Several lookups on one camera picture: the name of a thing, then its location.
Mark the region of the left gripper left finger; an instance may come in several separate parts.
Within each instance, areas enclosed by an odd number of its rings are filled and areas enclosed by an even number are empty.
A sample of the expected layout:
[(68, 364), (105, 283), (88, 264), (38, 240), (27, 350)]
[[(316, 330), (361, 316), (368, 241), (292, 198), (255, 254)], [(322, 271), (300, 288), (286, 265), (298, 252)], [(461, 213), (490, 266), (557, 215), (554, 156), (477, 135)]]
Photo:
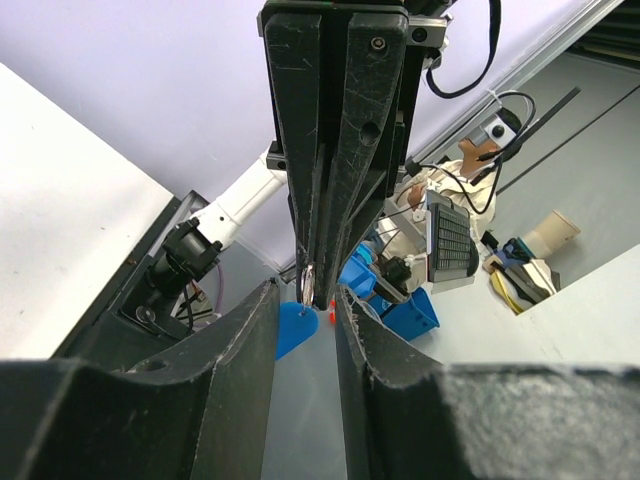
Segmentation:
[(1, 366), (5, 479), (257, 479), (278, 337), (267, 280), (126, 372), (77, 359)]

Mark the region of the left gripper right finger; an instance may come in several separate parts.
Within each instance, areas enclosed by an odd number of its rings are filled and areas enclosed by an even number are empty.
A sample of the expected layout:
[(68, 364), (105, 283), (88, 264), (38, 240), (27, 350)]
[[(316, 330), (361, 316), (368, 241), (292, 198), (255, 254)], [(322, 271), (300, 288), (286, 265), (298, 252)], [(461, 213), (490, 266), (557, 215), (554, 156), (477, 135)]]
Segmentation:
[(635, 479), (631, 366), (444, 365), (335, 293), (351, 479)]

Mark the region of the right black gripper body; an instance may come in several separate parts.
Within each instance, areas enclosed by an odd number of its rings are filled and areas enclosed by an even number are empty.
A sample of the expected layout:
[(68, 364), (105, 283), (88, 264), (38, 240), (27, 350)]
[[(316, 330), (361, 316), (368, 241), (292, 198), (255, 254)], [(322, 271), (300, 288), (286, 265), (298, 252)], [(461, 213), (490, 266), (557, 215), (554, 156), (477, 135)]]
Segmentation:
[[(394, 12), (406, 15), (406, 47), (401, 73), (373, 163), (375, 167), (388, 168), (379, 188), (383, 198), (390, 193), (393, 175), (407, 152), (423, 63), (436, 59), (439, 54), (447, 28), (442, 15), (449, 5), (447, 1), (268, 1), (264, 4), (258, 14), (258, 30), (263, 42), (264, 19), (272, 12), (302, 12), (322, 16), (318, 155), (323, 170), (320, 198), (326, 198), (331, 161), (339, 136), (347, 25), (352, 16), (356, 13)], [(287, 172), (272, 97), (265, 42), (264, 49), (276, 128), (276, 139), (271, 147), (269, 162)]]

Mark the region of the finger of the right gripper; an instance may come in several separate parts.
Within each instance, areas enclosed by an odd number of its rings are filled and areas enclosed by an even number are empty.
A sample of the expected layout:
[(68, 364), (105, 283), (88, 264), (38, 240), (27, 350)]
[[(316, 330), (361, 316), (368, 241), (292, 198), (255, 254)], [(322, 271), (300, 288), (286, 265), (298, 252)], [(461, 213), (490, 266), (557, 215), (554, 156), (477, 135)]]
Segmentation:
[(404, 13), (356, 13), (347, 25), (339, 136), (318, 236), (314, 305), (324, 310), (340, 273), (381, 212), (388, 168), (373, 165), (406, 47)]
[(318, 155), (321, 26), (321, 15), (302, 12), (272, 12), (263, 25), (272, 97), (287, 168), (295, 232), (297, 297), (300, 302), (301, 271), (313, 264), (313, 305), (325, 303), (318, 257), (323, 170)]

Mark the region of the silver key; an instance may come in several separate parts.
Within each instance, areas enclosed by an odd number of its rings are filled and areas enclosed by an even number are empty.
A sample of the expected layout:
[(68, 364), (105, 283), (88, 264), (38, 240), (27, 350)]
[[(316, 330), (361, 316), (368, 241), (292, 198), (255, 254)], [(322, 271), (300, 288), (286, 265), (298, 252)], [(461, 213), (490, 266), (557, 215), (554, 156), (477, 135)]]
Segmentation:
[(309, 264), (301, 271), (300, 276), (300, 303), (311, 307), (314, 300), (315, 271), (314, 265)]

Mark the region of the blue key tag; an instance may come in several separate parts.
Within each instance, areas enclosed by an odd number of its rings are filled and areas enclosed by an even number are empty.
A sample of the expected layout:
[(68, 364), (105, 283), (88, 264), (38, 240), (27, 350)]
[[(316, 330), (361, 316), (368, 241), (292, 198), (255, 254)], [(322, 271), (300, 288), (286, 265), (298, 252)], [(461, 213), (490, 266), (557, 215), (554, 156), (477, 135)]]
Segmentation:
[(318, 313), (298, 302), (280, 305), (276, 359), (280, 360), (311, 338), (319, 325)]

